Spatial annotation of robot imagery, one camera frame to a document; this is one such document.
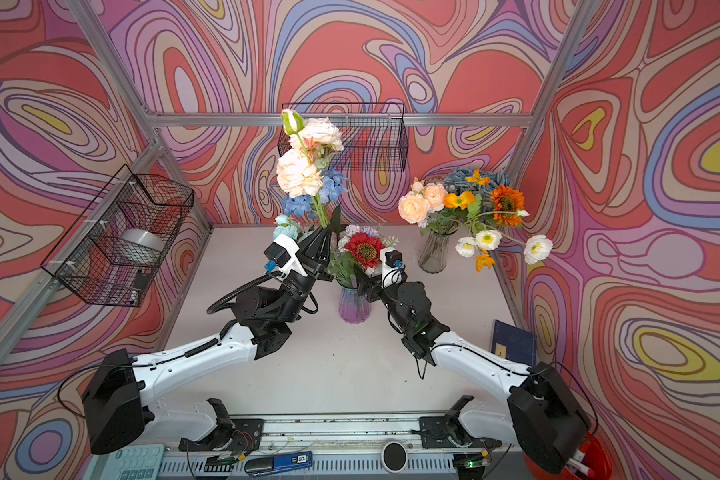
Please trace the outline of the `red flower stem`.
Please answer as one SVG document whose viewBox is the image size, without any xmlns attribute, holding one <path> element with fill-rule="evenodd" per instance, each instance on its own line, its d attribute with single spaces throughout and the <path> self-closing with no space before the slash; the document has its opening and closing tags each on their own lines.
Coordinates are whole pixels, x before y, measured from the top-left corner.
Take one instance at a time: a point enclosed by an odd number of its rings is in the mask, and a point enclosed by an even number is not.
<svg viewBox="0 0 720 480">
<path fill-rule="evenodd" d="M 340 251 L 337 246 L 330 260 L 329 273 L 341 286 L 355 288 L 360 273 L 368 277 L 378 274 L 383 248 L 380 240 L 356 234 L 350 239 L 346 251 Z"/>
</svg>

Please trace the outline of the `purple glass vase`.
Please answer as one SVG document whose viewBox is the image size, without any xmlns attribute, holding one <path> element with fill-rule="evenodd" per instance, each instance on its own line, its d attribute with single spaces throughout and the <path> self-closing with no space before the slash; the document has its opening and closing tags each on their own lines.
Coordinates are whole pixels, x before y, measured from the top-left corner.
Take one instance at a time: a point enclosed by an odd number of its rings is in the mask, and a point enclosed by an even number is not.
<svg viewBox="0 0 720 480">
<path fill-rule="evenodd" d="M 356 288 L 341 286 L 339 298 L 339 316 L 348 324 L 361 324 L 371 314 L 371 304 L 358 293 Z"/>
</svg>

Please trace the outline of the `clear ribbed glass vase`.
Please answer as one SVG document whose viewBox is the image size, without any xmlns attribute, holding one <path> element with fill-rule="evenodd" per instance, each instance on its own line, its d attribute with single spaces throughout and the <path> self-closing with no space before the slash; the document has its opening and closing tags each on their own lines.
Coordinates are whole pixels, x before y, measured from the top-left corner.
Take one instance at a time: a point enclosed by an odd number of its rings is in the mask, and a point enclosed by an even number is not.
<svg viewBox="0 0 720 480">
<path fill-rule="evenodd" d="M 418 258 L 419 267 L 426 273 L 437 274 L 447 266 L 447 249 L 452 233 L 430 232 Z"/>
</svg>

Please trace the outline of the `blue hydrangea flower stem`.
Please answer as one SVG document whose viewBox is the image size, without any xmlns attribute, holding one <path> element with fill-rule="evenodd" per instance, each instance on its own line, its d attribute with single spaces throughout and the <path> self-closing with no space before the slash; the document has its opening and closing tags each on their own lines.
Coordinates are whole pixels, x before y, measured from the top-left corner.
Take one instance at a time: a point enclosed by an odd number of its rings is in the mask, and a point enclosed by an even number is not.
<svg viewBox="0 0 720 480">
<path fill-rule="evenodd" d="M 338 202 L 342 194 L 348 191 L 349 178 L 335 169 L 327 169 L 322 173 L 323 186 L 318 192 L 322 206 Z M 283 213 L 291 217 L 317 219 L 318 212 L 310 195 L 304 194 L 295 198 L 286 196 L 282 201 Z"/>
</svg>

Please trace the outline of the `pale pink rose stem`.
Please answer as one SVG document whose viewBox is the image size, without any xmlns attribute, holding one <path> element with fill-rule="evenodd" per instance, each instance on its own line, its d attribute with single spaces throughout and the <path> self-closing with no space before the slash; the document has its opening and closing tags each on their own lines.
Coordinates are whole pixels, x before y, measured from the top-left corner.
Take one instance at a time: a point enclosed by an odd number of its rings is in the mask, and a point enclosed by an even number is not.
<svg viewBox="0 0 720 480">
<path fill-rule="evenodd" d="M 326 205 L 318 192 L 323 186 L 322 173 L 330 167 L 335 154 L 344 150 L 340 130 L 327 118 L 306 119 L 292 109 L 281 111 L 283 133 L 288 150 L 279 156 L 276 180 L 291 198 L 310 195 L 317 208 L 317 221 L 323 227 L 330 223 Z"/>
</svg>

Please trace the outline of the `yellow orange poppy stem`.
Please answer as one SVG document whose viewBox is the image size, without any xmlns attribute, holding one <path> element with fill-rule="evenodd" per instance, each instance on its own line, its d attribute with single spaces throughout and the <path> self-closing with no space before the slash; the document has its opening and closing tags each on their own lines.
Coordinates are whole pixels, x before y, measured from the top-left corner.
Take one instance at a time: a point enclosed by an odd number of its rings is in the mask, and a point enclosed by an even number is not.
<svg viewBox="0 0 720 480">
<path fill-rule="evenodd" d="M 486 213 L 492 211 L 493 208 L 494 205 L 491 198 L 489 201 L 484 202 L 480 195 L 474 195 L 469 191 L 459 196 L 447 192 L 445 197 L 446 217 L 454 224 L 456 230 L 462 229 L 465 232 L 464 236 L 468 235 L 468 229 L 465 223 L 470 213 Z"/>
</svg>

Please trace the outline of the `dusty blue rose bunch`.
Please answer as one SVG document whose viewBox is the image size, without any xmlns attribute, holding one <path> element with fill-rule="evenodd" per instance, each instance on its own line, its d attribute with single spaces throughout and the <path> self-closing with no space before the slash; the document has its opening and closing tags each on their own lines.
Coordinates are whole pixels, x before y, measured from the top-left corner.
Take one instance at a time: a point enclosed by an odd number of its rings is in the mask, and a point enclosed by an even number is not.
<svg viewBox="0 0 720 480">
<path fill-rule="evenodd" d="M 504 172 L 481 171 L 467 167 L 454 168 L 445 176 L 443 183 L 448 193 L 459 196 L 469 191 L 474 195 L 480 195 L 484 202 L 490 200 L 491 193 L 500 185 L 512 186 L 510 176 Z"/>
</svg>

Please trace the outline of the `white flower spray stem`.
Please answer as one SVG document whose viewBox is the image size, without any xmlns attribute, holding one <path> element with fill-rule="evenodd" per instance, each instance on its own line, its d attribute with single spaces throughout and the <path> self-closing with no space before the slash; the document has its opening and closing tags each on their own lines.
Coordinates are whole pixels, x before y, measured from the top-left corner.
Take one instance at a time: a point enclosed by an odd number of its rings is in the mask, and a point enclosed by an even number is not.
<svg viewBox="0 0 720 480">
<path fill-rule="evenodd" d="M 522 247 L 522 256 L 526 265 L 534 265 L 546 260 L 554 250 L 553 241 L 545 235 L 534 235 L 526 240 L 521 240 L 516 234 L 510 234 L 508 229 L 502 229 L 499 222 L 494 219 L 497 215 L 502 221 L 522 221 L 529 213 L 525 210 L 515 211 L 490 211 L 481 214 L 470 213 L 465 225 L 468 235 L 457 240 L 456 252 L 464 258 L 472 258 L 475 261 L 477 272 L 492 269 L 496 265 L 493 257 L 502 242 L 510 242 L 513 245 Z"/>
</svg>

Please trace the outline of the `orange gerbera flower stem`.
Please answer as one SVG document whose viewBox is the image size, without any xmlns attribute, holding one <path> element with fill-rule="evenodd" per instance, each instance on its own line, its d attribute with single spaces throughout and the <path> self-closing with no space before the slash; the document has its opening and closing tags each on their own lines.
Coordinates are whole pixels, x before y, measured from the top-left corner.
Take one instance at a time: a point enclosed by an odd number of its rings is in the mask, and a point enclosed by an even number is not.
<svg viewBox="0 0 720 480">
<path fill-rule="evenodd" d="M 519 214 L 525 210 L 525 197 L 522 192 L 499 185 L 491 192 L 491 201 L 494 205 L 493 219 L 497 225 L 514 228 L 522 223 L 523 217 Z"/>
</svg>

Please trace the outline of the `small pink flower sprigs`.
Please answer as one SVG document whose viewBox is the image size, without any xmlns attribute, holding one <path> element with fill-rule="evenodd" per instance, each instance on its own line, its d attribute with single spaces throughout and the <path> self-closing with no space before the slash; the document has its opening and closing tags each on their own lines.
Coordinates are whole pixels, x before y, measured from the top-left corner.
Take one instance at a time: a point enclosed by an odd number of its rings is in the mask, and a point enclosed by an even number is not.
<svg viewBox="0 0 720 480">
<path fill-rule="evenodd" d="M 350 239 L 356 234 L 366 234 L 371 238 L 376 238 L 381 241 L 384 248 L 395 247 L 399 242 L 397 237 L 384 236 L 372 226 L 350 224 L 338 236 L 338 249 L 340 251 L 346 251 Z"/>
</svg>

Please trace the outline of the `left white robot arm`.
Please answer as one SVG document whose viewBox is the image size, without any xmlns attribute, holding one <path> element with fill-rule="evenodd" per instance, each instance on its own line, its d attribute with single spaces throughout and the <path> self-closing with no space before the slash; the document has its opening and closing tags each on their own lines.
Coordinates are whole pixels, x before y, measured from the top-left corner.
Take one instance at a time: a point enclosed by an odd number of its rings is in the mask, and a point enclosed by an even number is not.
<svg viewBox="0 0 720 480">
<path fill-rule="evenodd" d="M 227 447 L 239 429 L 224 403 L 209 398 L 198 406 L 171 408 L 166 394 L 199 378 L 277 352 L 290 326 L 306 313 L 317 281 L 329 281 L 333 231 L 318 227 L 296 241 L 281 234 L 265 249 L 264 275 L 223 296 L 210 315 L 228 309 L 221 330 L 171 350 L 131 356 L 124 349 L 97 365 L 81 395 L 90 451 L 113 453 L 152 435 L 176 440 L 185 452 Z"/>
</svg>

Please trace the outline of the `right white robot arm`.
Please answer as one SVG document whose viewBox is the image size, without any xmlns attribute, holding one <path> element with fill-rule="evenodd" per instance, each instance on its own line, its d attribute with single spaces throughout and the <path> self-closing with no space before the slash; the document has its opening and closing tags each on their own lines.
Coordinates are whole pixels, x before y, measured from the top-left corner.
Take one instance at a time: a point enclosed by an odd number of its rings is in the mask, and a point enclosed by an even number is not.
<svg viewBox="0 0 720 480">
<path fill-rule="evenodd" d="M 512 362 L 466 341 L 432 315 L 423 284 L 408 281 L 401 269 L 361 274 L 358 291 L 385 306 L 390 325 L 416 360 L 459 374 L 506 405 L 500 413 L 484 411 L 464 395 L 428 439 L 463 448 L 482 439 L 507 442 L 544 471 L 563 472 L 591 422 L 552 365 Z"/>
</svg>

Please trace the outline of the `dark blue book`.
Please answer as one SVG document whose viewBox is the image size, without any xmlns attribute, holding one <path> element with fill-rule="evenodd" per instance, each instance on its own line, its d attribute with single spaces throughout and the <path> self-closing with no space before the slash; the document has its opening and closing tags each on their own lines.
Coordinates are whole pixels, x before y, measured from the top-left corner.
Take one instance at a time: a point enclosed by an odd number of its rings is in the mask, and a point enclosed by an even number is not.
<svg viewBox="0 0 720 480">
<path fill-rule="evenodd" d="M 498 319 L 494 321 L 490 351 L 501 358 L 528 366 L 536 364 L 535 335 Z"/>
</svg>

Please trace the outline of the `silver tape roll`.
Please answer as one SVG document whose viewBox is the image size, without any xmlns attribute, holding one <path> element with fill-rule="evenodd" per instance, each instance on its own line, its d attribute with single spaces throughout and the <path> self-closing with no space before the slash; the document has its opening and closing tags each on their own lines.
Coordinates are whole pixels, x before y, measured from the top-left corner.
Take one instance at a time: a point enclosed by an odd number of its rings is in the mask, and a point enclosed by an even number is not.
<svg viewBox="0 0 720 480">
<path fill-rule="evenodd" d="M 143 229 L 127 229 L 117 241 L 115 251 L 125 265 L 150 267 L 158 263 L 165 242 Z"/>
</svg>

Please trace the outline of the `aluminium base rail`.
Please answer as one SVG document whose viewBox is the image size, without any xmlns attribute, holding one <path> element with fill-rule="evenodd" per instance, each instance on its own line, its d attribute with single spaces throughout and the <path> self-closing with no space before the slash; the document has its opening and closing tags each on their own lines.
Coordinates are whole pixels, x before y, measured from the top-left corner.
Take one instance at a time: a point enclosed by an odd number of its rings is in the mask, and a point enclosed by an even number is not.
<svg viewBox="0 0 720 480">
<path fill-rule="evenodd" d="M 415 452 L 472 451 L 493 441 L 515 440 L 509 415 L 474 400 L 462 409 L 323 414 L 223 414 L 209 403 L 167 402 L 138 439 L 210 456 L 379 453 L 389 442 Z"/>
</svg>

